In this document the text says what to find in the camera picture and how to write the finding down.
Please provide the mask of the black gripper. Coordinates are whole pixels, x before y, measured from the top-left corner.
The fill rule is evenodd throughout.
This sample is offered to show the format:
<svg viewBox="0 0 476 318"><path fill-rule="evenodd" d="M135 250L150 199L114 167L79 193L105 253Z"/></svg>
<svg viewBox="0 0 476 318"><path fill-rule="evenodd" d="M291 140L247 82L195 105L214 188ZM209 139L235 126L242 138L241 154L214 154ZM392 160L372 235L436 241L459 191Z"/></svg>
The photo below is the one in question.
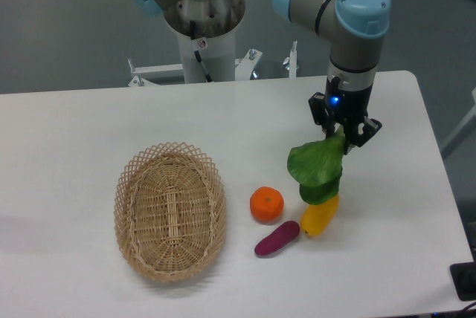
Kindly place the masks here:
<svg viewBox="0 0 476 318"><path fill-rule="evenodd" d="M316 125L322 128L327 137L332 137L335 124L343 124L345 147L348 155L354 147L362 147L381 128L382 123L368 116L367 107L373 86L363 90L348 91L338 87L339 77L327 79L326 92L316 92L309 98L309 107Z"/></svg>

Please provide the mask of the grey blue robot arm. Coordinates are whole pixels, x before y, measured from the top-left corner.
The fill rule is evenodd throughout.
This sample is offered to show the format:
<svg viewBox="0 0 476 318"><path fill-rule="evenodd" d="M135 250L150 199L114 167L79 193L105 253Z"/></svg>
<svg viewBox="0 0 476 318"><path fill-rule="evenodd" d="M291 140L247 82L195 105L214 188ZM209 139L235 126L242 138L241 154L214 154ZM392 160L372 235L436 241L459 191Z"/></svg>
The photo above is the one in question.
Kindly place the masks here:
<svg viewBox="0 0 476 318"><path fill-rule="evenodd" d="M176 33L188 83L236 79L234 34L244 0L133 0L145 13L162 15ZM271 0L285 20L330 45L324 93L311 97L313 120L332 136L344 131L345 149L363 146L381 128L368 116L376 67L390 24L391 0Z"/></svg>

